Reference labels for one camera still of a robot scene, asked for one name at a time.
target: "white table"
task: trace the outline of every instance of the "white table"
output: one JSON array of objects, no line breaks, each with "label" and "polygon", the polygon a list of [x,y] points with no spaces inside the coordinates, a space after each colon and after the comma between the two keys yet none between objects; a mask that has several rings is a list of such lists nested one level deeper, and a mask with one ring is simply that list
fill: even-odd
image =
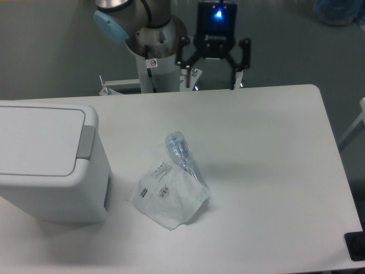
[{"label": "white table", "polygon": [[[115,177],[103,224],[37,222],[0,199],[0,272],[294,273],[359,268],[360,231],[314,86],[45,99],[87,103]],[[209,208],[174,231],[124,201],[182,131],[212,190]]]}]

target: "blue light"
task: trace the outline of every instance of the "blue light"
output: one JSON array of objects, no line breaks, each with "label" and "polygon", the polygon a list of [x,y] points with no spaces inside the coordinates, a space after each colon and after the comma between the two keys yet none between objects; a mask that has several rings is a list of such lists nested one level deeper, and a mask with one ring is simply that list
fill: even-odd
[{"label": "blue light", "polygon": [[221,10],[218,10],[218,12],[214,15],[214,18],[215,19],[222,20],[223,19],[222,11]]}]

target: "gray floor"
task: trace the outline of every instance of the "gray floor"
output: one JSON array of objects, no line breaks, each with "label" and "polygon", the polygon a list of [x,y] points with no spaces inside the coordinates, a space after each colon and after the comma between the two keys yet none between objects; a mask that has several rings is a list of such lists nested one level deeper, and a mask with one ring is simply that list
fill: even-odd
[{"label": "gray floor", "polygon": [[[194,34],[197,0],[172,0],[173,13]],[[338,139],[360,113],[365,97],[365,31],[328,27],[311,1],[238,0],[236,37],[252,39],[247,87],[315,84]],[[104,80],[137,78],[125,46],[104,37],[91,0],[0,2],[0,99],[90,96]],[[228,88],[228,65],[200,61],[203,89]],[[365,132],[342,154],[356,195],[365,189]]]}]

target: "warning sticker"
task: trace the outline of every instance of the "warning sticker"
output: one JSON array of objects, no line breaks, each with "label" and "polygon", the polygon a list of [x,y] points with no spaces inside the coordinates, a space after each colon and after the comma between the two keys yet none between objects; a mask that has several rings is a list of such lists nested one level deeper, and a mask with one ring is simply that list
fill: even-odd
[{"label": "warning sticker", "polygon": [[152,68],[154,68],[154,67],[157,67],[158,65],[159,65],[159,64],[158,64],[158,62],[157,62],[157,59],[156,59],[156,58],[146,60],[146,67],[147,67],[148,69],[152,69]]}]

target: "black device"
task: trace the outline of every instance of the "black device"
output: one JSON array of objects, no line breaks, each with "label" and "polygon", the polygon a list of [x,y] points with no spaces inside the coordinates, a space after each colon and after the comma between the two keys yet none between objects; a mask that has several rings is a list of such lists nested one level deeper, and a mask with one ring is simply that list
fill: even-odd
[{"label": "black device", "polygon": [[238,45],[242,48],[242,61],[236,63],[229,54],[236,45],[234,27],[236,25],[237,5],[230,1],[199,2],[196,34],[194,36],[195,53],[182,60],[183,48],[190,44],[190,38],[180,37],[176,54],[176,64],[188,70],[186,87],[189,87],[192,66],[200,58],[227,59],[232,68],[231,89],[234,89],[236,73],[250,67],[251,40],[242,39]]}]

